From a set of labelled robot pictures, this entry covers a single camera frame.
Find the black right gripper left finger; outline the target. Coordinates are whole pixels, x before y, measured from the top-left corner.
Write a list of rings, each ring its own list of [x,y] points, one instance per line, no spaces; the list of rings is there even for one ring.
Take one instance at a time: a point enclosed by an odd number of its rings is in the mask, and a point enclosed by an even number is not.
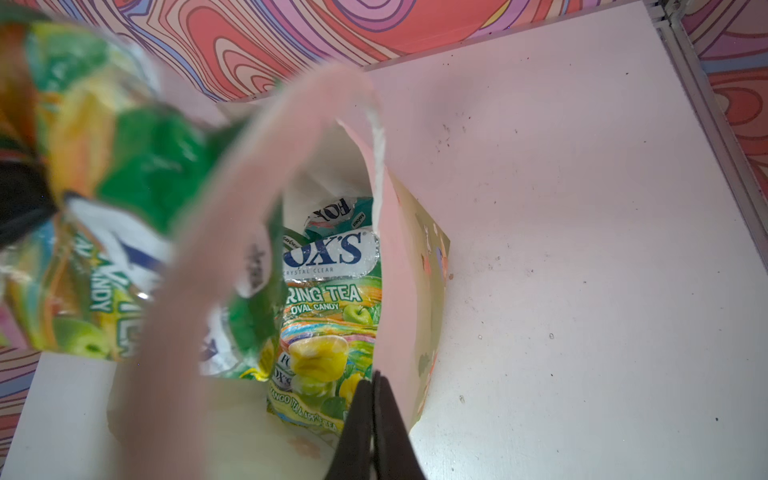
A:
[[[348,417],[325,480],[371,478],[373,387],[374,384],[370,380],[361,380],[357,384]]]

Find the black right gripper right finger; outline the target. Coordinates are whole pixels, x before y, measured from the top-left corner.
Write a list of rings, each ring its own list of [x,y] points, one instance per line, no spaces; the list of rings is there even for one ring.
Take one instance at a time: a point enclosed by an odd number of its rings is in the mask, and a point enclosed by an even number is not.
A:
[[[390,382],[373,377],[373,466],[377,479],[425,480]]]

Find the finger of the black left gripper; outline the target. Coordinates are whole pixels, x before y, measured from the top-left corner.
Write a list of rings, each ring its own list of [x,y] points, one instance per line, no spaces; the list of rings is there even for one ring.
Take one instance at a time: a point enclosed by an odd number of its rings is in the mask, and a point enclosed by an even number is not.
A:
[[[1,248],[4,249],[57,213],[44,172],[20,161],[1,161]]]

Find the green yellow Fox's bag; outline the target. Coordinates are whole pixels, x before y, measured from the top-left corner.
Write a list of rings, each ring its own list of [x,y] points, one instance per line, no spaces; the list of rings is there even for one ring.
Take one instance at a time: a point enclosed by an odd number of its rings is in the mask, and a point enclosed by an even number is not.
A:
[[[287,298],[268,400],[282,420],[342,431],[357,384],[373,376],[382,313],[379,239],[365,227],[283,256]]]
[[[172,230],[242,128],[173,107],[139,48],[3,3],[1,161],[40,168],[57,213],[1,248],[2,345],[134,356]]]

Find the teal Fox's mint bag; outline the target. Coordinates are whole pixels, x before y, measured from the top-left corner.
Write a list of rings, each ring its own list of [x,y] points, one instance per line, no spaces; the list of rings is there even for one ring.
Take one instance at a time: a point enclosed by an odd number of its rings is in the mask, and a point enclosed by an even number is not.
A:
[[[372,197],[339,197],[313,210],[305,223],[304,235],[311,241],[370,227]]]

